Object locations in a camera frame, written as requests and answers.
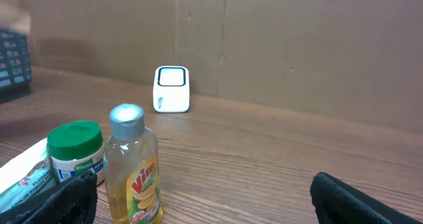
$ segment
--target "product label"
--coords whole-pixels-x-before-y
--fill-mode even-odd
[[[93,160],[89,159],[88,161],[85,161],[84,163],[80,163],[75,166],[74,170],[61,170],[57,167],[54,167],[57,174],[59,181],[62,182],[64,180],[67,180],[68,178],[84,174],[87,170],[91,170],[91,172],[99,173],[100,170],[103,168],[103,159],[99,160],[97,163],[93,164]]]
[[[18,206],[55,185],[56,182],[50,173],[50,159],[46,157],[37,163],[22,180],[0,194],[0,213]]]
[[[130,223],[154,223],[160,209],[160,177],[157,156],[140,165],[126,181],[126,205]]]

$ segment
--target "white jar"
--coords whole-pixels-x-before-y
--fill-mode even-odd
[[[64,124],[50,132],[47,142],[59,182],[88,170],[97,174],[97,185],[104,180],[104,143],[97,123]]]

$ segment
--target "black object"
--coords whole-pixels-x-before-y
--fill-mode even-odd
[[[97,205],[97,175],[88,171],[61,182],[0,214],[1,224],[91,224]]]
[[[0,98],[20,93],[32,80],[26,36],[0,29]]]
[[[310,194],[320,224],[421,224],[324,172],[314,177]]]

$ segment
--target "bottle label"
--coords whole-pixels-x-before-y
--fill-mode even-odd
[[[157,156],[144,161],[126,180],[126,204],[130,223],[154,223],[160,209],[160,177]]]
[[[91,172],[97,173],[97,176],[103,175],[103,158],[101,158],[96,163],[93,163],[92,159],[89,159],[88,161],[85,161],[84,163],[80,163],[73,168],[73,170],[65,170],[61,168],[57,168],[57,166],[54,167],[56,170],[57,176],[59,178],[59,182],[65,181],[68,178],[84,174],[88,170],[91,170]]]

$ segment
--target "plastic bottle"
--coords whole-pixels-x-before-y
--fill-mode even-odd
[[[121,104],[111,111],[110,124],[104,171],[113,223],[160,223],[157,138],[144,125],[144,111],[134,104]]]

